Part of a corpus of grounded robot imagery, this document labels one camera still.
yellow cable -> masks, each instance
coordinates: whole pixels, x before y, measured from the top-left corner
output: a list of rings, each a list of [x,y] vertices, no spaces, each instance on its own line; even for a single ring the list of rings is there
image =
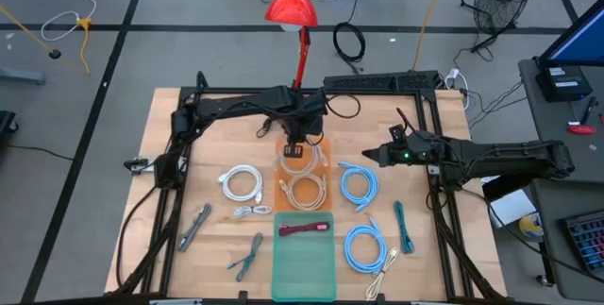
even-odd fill
[[[86,56],[84,56],[84,52],[86,51],[86,45],[88,45],[88,29],[90,28],[92,23],[91,18],[85,18],[77,21],[77,24],[84,29],[84,43],[82,44],[82,48],[79,51],[79,56],[82,58],[82,62],[84,63],[84,67],[86,68],[86,74],[91,74],[91,69],[88,67],[88,62],[86,61]]]
[[[10,12],[8,12],[8,10],[6,10],[3,6],[0,6],[0,12],[4,13],[5,16],[7,16],[14,24],[16,24],[18,27],[20,27],[23,31],[25,31],[27,33],[27,35],[31,36],[31,38],[36,41],[42,48],[44,48],[44,50],[47,53],[52,53],[55,49],[51,48],[50,46],[46,45],[46,43],[42,42],[36,35],[34,35],[31,31],[29,31],[29,29],[27,29],[24,25],[21,24],[21,22],[19,22],[16,18],[12,17],[12,15],[10,14]],[[59,58],[65,65],[67,65],[68,67],[72,68],[72,69],[76,69],[76,67],[67,59],[64,58]]]
[[[428,8],[428,13],[426,14],[426,19],[422,24],[422,31],[419,34],[419,41],[417,42],[417,48],[415,49],[415,60],[413,61],[413,67],[411,68],[415,71],[415,67],[417,67],[417,62],[419,62],[419,56],[422,52],[422,41],[424,40],[424,31],[426,31],[426,26],[428,25],[428,21],[430,20],[430,15],[432,14],[432,9],[434,8],[434,4],[436,0],[432,0],[430,2],[430,7]]]

white power cord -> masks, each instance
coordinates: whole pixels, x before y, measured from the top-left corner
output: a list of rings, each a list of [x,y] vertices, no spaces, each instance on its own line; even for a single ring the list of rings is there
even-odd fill
[[[396,247],[391,248],[390,252],[388,253],[388,258],[386,258],[386,262],[383,266],[381,266],[381,271],[379,271],[379,274],[377,275],[374,282],[372,282],[371,285],[369,285],[369,287],[367,287],[367,290],[365,291],[367,301],[376,300],[376,298],[378,297],[379,288],[381,287],[381,282],[384,279],[384,275],[386,274],[386,271],[388,271],[388,267],[390,267],[390,265],[394,263],[397,257],[398,249]]]
[[[93,15],[93,14],[94,14],[94,12],[96,11],[96,1],[95,1],[95,0],[90,0],[90,1],[92,2],[92,11],[91,11],[91,13],[88,15],[88,17],[86,17],[85,19],[92,18],[92,15]],[[58,36],[58,37],[56,37],[56,38],[49,38],[49,37],[46,37],[46,35],[44,34],[44,30],[45,30],[45,29],[48,27],[48,25],[50,25],[50,24],[52,24],[53,22],[55,22],[55,21],[56,21],[58,18],[63,17],[63,16],[65,16],[65,15],[69,15],[69,14],[73,14],[73,15],[75,16],[75,25],[74,25],[74,27],[72,27],[72,28],[71,28],[71,29],[69,29],[67,32],[65,32],[64,34],[62,34],[62,35],[60,35],[60,36]],[[58,40],[60,40],[60,39],[62,39],[62,38],[64,38],[64,37],[66,37],[66,36],[67,36],[67,35],[69,35],[70,33],[72,33],[72,32],[73,32],[73,31],[74,31],[74,30],[75,30],[75,29],[78,27],[78,23],[77,23],[77,22],[79,22],[79,21],[80,21],[80,17],[79,17],[79,14],[78,14],[77,12],[75,12],[75,11],[65,11],[65,12],[62,12],[62,13],[58,14],[57,16],[55,16],[55,17],[53,17],[53,18],[49,19],[48,21],[46,21],[46,23],[44,23],[44,24],[42,25],[42,28],[41,28],[41,30],[40,30],[40,33],[41,33],[41,35],[42,35],[42,38],[43,38],[45,41],[48,41],[48,42],[55,42],[55,41],[58,41]]]
[[[314,183],[316,183],[319,187],[319,194],[311,202],[298,202],[294,197],[294,186],[299,180],[303,178],[307,178],[314,181]],[[290,182],[287,184],[285,183],[285,181],[280,180],[279,186],[281,186],[281,190],[285,192],[285,195],[287,196],[288,201],[290,201],[290,204],[295,208],[299,209],[300,211],[314,211],[321,207],[321,205],[323,205],[327,198],[327,181],[325,175],[323,175],[323,179],[320,179],[313,174],[308,174],[305,176],[296,175],[292,176],[292,178],[290,178]]]
[[[270,214],[272,211],[273,209],[270,206],[241,206],[235,207],[235,213],[233,215],[235,216],[235,219],[239,219],[251,213],[266,215]]]
[[[283,151],[281,151],[281,155],[279,156],[279,161],[283,169],[288,172],[291,176],[305,176],[310,174],[314,167],[317,165],[318,161],[321,161],[324,166],[327,166],[327,158],[325,154],[323,154],[323,150],[320,145],[311,145],[312,148],[312,156],[310,157],[309,164],[301,170],[294,170],[290,168],[286,161],[285,156],[283,155]]]
[[[253,175],[254,178],[256,178],[256,187],[254,187],[254,190],[252,190],[250,194],[239,196],[233,194],[230,191],[230,188],[228,188],[228,181],[235,174],[241,172],[247,172]],[[243,202],[251,199],[252,197],[255,197],[257,204],[260,204],[260,202],[262,201],[262,175],[260,174],[260,171],[258,169],[249,164],[239,164],[234,166],[226,174],[223,174],[218,178],[218,183],[221,183],[223,185],[223,193],[225,194],[225,196],[233,201]]]
[[[447,75],[445,77],[445,87],[448,90],[451,90],[455,87],[455,80],[457,79],[457,77],[461,77],[461,80],[463,81],[463,88],[468,91],[468,81],[465,79],[465,77],[460,73],[460,69],[457,68],[453,68],[451,69],[451,71],[449,72],[449,75]],[[449,86],[448,80],[452,79],[453,83]],[[470,98],[468,98],[468,96],[465,96],[465,105],[463,105],[463,109],[467,110],[468,107],[470,106]]]

green plastic tray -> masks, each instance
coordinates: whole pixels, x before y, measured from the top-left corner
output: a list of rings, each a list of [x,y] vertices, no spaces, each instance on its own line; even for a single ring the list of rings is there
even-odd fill
[[[299,232],[280,237],[282,224],[331,224],[326,231]],[[336,298],[335,242],[331,212],[278,212],[273,246],[274,301],[331,302]]]

red lamp shade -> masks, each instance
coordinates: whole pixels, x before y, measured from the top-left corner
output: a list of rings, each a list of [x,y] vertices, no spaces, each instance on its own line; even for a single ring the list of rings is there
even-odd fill
[[[310,0],[273,0],[264,18],[281,24],[318,25],[317,13]]]

wooden work surface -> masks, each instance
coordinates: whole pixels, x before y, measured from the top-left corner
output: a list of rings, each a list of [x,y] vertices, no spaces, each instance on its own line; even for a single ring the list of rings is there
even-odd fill
[[[141,145],[141,155],[157,156],[166,146],[170,135],[170,113],[175,110],[179,89],[157,89]],[[444,134],[468,138],[469,131],[462,109],[461,95],[454,91],[439,91],[438,108]],[[212,94],[210,98],[225,97]],[[401,108],[416,126],[417,114],[414,99],[408,96],[358,96],[362,104],[361,114],[353,120],[338,118],[332,113],[325,117],[324,129],[331,140],[332,211],[335,218],[336,276],[338,299],[364,300],[364,291],[373,281],[370,275],[354,271],[344,257],[345,235],[358,224],[369,224],[369,216],[377,220],[387,246],[400,248],[399,229],[394,217],[395,200],[400,200],[405,210],[405,220],[415,245],[415,253],[399,255],[390,267],[382,283],[381,292],[387,300],[445,300],[445,287],[441,259],[438,252],[432,212],[426,207],[428,192],[426,168],[398,165],[378,168],[378,165],[361,155],[363,149],[376,148],[391,140],[388,128],[401,123],[395,111]],[[353,113],[355,102],[345,96],[330,102],[333,109],[342,114]],[[429,108],[425,104],[428,128],[431,127]],[[227,199],[216,179],[236,164],[252,164],[264,179],[263,205],[272,205],[274,193],[274,168],[276,164],[275,141],[283,136],[277,125],[262,139],[256,131],[264,116],[249,116],[222,120],[211,126],[193,145],[187,188],[180,217],[181,235],[205,203],[210,203],[212,213],[197,233],[185,253],[176,252],[169,297],[237,297],[240,290],[249,292],[250,298],[271,298],[273,219],[274,215],[248,215],[233,218],[236,206],[242,203]],[[349,161],[374,168],[380,189],[376,199],[362,212],[356,213],[355,205],[340,193],[339,184],[343,168],[337,162]],[[251,175],[240,174],[231,180],[235,194],[246,194],[254,185]],[[152,187],[151,174],[134,177],[126,204],[125,215]],[[348,181],[353,194],[366,192],[363,178],[353,176]],[[479,183],[472,181],[466,188],[481,193]],[[134,214],[126,231],[122,278],[124,279],[139,263],[149,246],[151,228],[157,207],[156,192]],[[461,228],[468,255],[494,288],[506,294],[501,267],[495,249],[495,241],[485,204],[478,198],[457,194]],[[253,200],[244,203],[253,205]],[[261,232],[264,242],[243,282],[236,282],[241,266],[227,270],[227,265],[249,253],[253,236]],[[357,260],[369,263],[378,254],[378,245],[370,237],[360,236],[353,244]],[[459,267],[452,259],[456,280],[456,292],[462,295]],[[152,290],[157,290],[163,264],[163,253],[156,261],[156,273]],[[115,257],[109,271],[106,289],[114,290]]]

